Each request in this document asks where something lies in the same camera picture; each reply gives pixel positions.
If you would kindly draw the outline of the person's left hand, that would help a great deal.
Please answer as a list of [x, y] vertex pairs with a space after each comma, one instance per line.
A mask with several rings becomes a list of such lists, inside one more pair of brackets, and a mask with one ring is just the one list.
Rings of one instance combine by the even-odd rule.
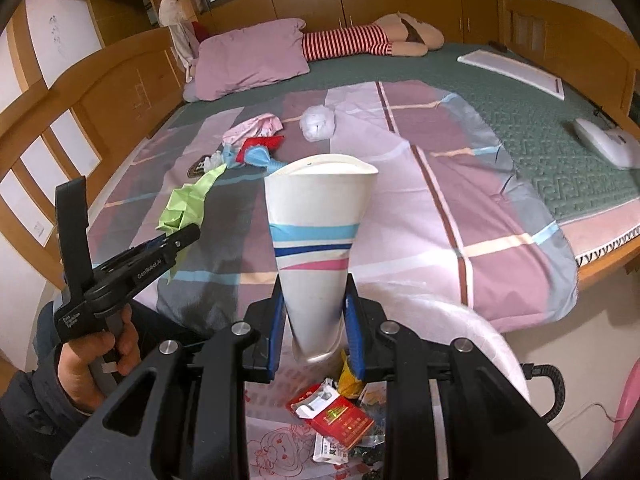
[[116, 370], [127, 376], [140, 362], [139, 336], [132, 324], [132, 310], [129, 304], [120, 312], [122, 333], [115, 337], [109, 332], [99, 332], [62, 345], [58, 359], [58, 382], [75, 408], [83, 413], [94, 412], [105, 400], [90, 365], [107, 352], [116, 350], [119, 360]]

